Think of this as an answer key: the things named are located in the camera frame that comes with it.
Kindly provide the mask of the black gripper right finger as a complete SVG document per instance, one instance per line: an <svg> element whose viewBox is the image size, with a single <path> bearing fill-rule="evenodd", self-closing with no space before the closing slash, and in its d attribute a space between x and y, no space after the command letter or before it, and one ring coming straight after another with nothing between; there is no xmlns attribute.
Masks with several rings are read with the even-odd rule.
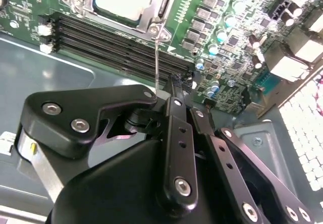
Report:
<svg viewBox="0 0 323 224"><path fill-rule="evenodd" d="M207 109L190 109L199 149L216 171L229 223L314 223L309 209L230 129L214 131Z"/></svg>

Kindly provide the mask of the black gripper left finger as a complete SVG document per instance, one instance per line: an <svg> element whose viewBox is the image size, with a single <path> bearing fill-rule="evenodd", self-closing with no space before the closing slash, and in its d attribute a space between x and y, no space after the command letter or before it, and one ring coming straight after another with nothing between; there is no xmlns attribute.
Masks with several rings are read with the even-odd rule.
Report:
<svg viewBox="0 0 323 224"><path fill-rule="evenodd" d="M198 201L192 126L193 81L172 75L162 90L140 84L39 92L24 102L15 145L30 162L52 201L88 170L91 148L136 133L157 143L158 202L190 211Z"/></svg>

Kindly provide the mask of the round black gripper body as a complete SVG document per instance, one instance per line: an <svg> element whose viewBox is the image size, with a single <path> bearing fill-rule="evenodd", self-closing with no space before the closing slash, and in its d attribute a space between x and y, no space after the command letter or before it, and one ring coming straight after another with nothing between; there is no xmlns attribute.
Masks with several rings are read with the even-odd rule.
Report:
<svg viewBox="0 0 323 224"><path fill-rule="evenodd" d="M195 143L193 123L168 118L151 139L73 178L47 223L229 223L221 183Z"/></svg>

